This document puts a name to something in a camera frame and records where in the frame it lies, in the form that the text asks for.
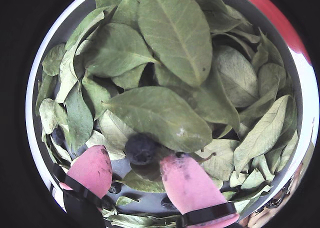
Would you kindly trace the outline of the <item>pink padded gripper finger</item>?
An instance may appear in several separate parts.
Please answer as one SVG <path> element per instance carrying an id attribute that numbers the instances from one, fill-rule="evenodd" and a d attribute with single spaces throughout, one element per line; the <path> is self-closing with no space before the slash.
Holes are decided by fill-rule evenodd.
<path id="1" fill-rule="evenodd" d="M 169 155 L 159 164 L 166 194 L 180 212 L 177 228 L 224 228 L 239 219 L 234 203 L 192 157 Z"/>
<path id="2" fill-rule="evenodd" d="M 53 175 L 63 192 L 66 213 L 81 228 L 104 228 L 102 209 L 107 207 L 104 196 L 111 188 L 113 169 L 104 145 L 93 145 L 82 153 L 68 172 L 57 164 Z"/>

